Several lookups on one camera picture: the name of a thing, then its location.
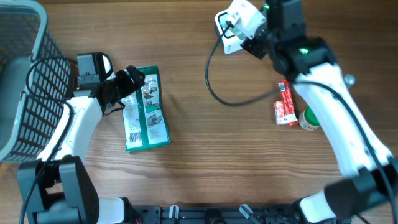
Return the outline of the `green lid jar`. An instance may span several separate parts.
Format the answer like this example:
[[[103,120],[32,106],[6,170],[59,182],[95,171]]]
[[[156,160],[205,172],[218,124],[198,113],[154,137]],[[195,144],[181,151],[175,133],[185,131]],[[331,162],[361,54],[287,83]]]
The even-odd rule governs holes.
[[[307,107],[300,114],[298,122],[299,125],[307,131],[314,131],[320,127],[320,123],[310,107]]]

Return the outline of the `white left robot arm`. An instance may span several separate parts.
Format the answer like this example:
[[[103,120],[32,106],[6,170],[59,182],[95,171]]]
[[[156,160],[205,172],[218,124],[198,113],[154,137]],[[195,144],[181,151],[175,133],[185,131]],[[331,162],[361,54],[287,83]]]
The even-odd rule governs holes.
[[[74,63],[78,88],[68,98],[45,92],[50,80],[34,75],[40,64]],[[83,165],[91,135],[106,107],[139,91],[145,74],[133,65],[113,71],[102,53],[80,54],[75,60],[46,57],[28,70],[28,96],[38,103],[53,103],[62,115],[44,150],[34,162],[20,165],[17,179],[23,198],[19,223],[141,223],[142,216],[126,197],[101,198]]]

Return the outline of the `teal small packet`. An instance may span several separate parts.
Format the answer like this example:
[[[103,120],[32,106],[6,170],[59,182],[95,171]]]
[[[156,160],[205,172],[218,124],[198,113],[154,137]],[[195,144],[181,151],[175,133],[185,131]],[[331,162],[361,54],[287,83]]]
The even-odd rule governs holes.
[[[231,32],[233,33],[233,35],[235,35],[240,40],[245,40],[247,38],[247,36],[241,30],[239,30],[237,27],[231,28]]]

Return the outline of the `red stick packet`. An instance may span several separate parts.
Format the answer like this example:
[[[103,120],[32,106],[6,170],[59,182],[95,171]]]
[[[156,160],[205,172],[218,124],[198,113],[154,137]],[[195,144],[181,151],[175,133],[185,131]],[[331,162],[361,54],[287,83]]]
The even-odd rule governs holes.
[[[287,80],[282,80],[278,82],[278,85],[280,88],[280,92],[282,95],[282,102],[284,106],[283,120],[289,126],[296,125],[299,123],[299,121],[295,114],[294,102],[289,83]]]

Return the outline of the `pink tissue box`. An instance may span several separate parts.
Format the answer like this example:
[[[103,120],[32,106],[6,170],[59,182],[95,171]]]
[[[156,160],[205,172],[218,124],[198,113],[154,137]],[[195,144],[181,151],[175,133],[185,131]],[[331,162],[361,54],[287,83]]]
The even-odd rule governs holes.
[[[289,120],[285,117],[285,106],[283,101],[276,101],[274,103],[275,120],[277,125],[288,125]]]

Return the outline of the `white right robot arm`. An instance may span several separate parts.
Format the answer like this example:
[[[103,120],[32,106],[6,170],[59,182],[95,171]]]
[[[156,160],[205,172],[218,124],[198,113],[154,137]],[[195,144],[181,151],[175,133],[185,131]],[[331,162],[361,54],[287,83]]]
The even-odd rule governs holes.
[[[303,219],[346,219],[384,202],[397,210],[397,159],[356,106],[331,48],[307,35],[302,3],[266,1],[258,9],[234,1],[228,14],[246,38],[243,48],[257,58],[268,55],[309,105],[338,160],[343,180],[301,199]]]

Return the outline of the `yellow liquid bottle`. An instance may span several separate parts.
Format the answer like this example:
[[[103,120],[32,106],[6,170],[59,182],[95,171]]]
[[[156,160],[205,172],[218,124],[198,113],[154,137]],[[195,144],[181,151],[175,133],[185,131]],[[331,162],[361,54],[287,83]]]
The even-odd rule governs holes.
[[[352,74],[347,74],[343,77],[343,81],[346,88],[350,89],[356,83],[356,78]]]

